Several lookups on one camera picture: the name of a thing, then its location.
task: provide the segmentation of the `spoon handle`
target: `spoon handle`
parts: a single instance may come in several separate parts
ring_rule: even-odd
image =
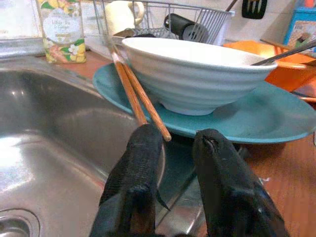
[[[300,47],[294,48],[294,49],[289,50],[287,52],[278,54],[278,55],[276,55],[274,57],[267,58],[267,59],[262,60],[260,62],[254,63],[254,64],[252,64],[252,66],[260,66],[260,65],[263,65],[263,64],[266,64],[266,63],[270,63],[270,62],[273,62],[273,61],[275,61],[277,59],[284,58],[284,57],[290,56],[292,54],[302,52],[302,51],[304,51],[306,49],[313,48],[315,46],[316,46],[316,39],[311,41],[311,42],[309,42],[309,43],[307,43],[307,44],[305,44],[305,45],[302,45]]]

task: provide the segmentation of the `black spatula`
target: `black spatula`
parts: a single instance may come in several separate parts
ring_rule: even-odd
[[[249,19],[262,19],[267,8],[268,0],[243,0],[242,16]]]

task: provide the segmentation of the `sink drain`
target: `sink drain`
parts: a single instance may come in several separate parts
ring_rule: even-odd
[[[34,214],[22,209],[0,211],[0,237],[38,237],[40,224]]]

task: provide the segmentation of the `wooden chopstick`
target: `wooden chopstick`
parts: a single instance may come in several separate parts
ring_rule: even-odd
[[[127,98],[129,100],[131,106],[132,106],[132,109],[134,111],[134,114],[137,118],[139,125],[141,126],[143,124],[146,124],[147,120],[146,120],[146,117],[145,117],[144,112],[142,110],[142,107],[139,104],[139,101],[137,99],[135,91],[133,90],[133,87],[130,84],[130,81],[129,81],[128,76],[125,72],[124,67],[123,67],[122,63],[119,61],[119,57],[117,56],[117,54],[114,51],[111,52],[111,55],[112,55],[118,76],[119,76],[120,81],[124,87],[125,93],[127,95]]]
[[[126,64],[123,63],[123,67],[125,69],[125,72],[129,78],[129,81],[131,82],[134,90],[138,94],[139,98],[143,102],[145,108],[147,109],[148,113],[150,114],[152,120],[156,124],[157,128],[160,130],[163,138],[166,142],[171,140],[171,135],[166,128],[166,126],[163,124],[163,121],[161,120],[160,116],[158,115],[156,109],[154,108],[153,104],[151,103],[150,99],[148,98],[146,92],[142,88],[141,84],[139,83],[136,75],[133,73],[131,68]]]
[[[141,84],[139,83],[137,77],[131,70],[131,68],[123,61],[121,56],[118,56],[113,48],[111,53],[115,68],[118,72],[118,76],[121,80],[121,83],[124,87],[125,93],[128,97],[128,100],[132,106],[132,109],[135,113],[135,116],[138,120],[140,125],[147,123],[144,112],[139,104],[135,91],[137,92],[138,96],[140,97],[141,101],[143,102],[145,108],[147,109],[148,113],[150,114],[152,120],[154,121],[157,128],[160,130],[164,140],[166,142],[171,140],[171,135],[163,124],[160,116],[158,115],[156,109],[154,108],[153,104],[151,103],[150,99],[148,98],[147,94],[145,93],[144,89],[142,88]]]

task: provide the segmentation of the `blue box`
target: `blue box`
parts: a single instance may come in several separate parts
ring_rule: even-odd
[[[298,7],[294,10],[283,44],[297,47],[316,40],[316,8]],[[307,50],[316,56],[316,48]]]

